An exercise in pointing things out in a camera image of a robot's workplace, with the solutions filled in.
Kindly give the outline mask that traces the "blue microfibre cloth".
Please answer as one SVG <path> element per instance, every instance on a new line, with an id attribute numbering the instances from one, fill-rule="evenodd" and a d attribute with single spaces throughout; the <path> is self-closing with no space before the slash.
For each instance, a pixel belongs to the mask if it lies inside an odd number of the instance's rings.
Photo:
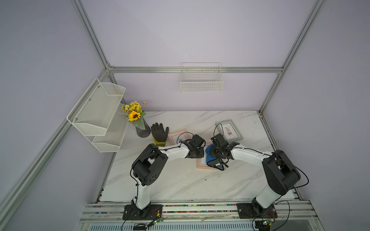
<path id="1" fill-rule="evenodd" d="M 212 167 L 214 169 L 218 169 L 220 171 L 224 171 L 224 162 L 220 158 L 212 157 L 211 152 L 215 150 L 215 146 L 211 144 L 208 146 L 205 150 L 206 152 L 206 164 L 209 167 Z"/>

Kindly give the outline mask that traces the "pink picture frame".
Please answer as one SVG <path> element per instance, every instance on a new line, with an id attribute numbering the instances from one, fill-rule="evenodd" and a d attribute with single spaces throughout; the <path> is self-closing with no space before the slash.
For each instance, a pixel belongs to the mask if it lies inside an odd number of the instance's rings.
<path id="1" fill-rule="evenodd" d="M 211 143 L 211 142 L 206 142 L 206 145 L 204 147 L 204 157 L 200 158 L 200 159 L 197 159 L 197 168 L 198 169 L 216 170 L 215 168 L 212 168 L 212 167 L 208 166 L 207 163 L 206 163 L 206 157 L 207 157 L 206 149 L 212 144 L 213 143 Z"/>
<path id="2" fill-rule="evenodd" d="M 178 144 L 180 141 L 189 139 L 190 136 L 186 130 L 175 131 L 168 134 L 168 140 L 170 145 Z"/>

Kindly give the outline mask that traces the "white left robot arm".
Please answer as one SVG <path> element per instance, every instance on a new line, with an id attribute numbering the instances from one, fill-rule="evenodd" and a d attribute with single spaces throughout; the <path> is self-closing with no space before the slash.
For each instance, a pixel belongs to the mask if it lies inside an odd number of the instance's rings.
<path id="1" fill-rule="evenodd" d="M 133 202 L 137 209 L 150 205 L 150 186 L 159 178 L 165 164 L 176 159 L 203 158 L 206 141 L 198 135 L 176 145 L 157 147 L 148 145 L 132 164 L 131 175 L 137 183 Z"/>

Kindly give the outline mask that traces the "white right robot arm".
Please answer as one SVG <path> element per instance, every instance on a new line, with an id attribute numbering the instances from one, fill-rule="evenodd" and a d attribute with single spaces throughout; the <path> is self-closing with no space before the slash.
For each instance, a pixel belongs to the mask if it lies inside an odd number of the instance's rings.
<path id="1" fill-rule="evenodd" d="M 211 141 L 213 144 L 206 151 L 207 166 L 223 171 L 228 160 L 238 160 L 264 170 L 267 186 L 253 199 L 255 208 L 266 210 L 301 179 L 297 167 L 281 150 L 264 153 L 237 142 L 229 143 L 221 134 L 213 136 Z"/>

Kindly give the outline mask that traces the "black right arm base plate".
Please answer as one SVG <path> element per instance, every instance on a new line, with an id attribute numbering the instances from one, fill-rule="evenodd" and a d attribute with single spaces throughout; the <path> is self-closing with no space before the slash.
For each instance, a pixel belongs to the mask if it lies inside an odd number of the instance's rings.
<path id="1" fill-rule="evenodd" d="M 275 215 L 275 202 L 276 200 L 273 202 L 268 202 L 267 208 L 264 208 L 259 202 L 257 202 L 256 198 L 248 203 L 237 203 L 237 212 L 239 218 L 277 218 L 277 215 Z"/>

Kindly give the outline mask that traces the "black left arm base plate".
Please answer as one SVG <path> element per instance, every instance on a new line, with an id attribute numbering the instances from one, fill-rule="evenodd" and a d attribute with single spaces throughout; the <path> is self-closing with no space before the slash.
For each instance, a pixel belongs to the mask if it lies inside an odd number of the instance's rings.
<path id="1" fill-rule="evenodd" d="M 163 205 L 152 204 L 149 198 L 135 197 L 124 207 L 123 220 L 154 220 L 162 216 Z"/>

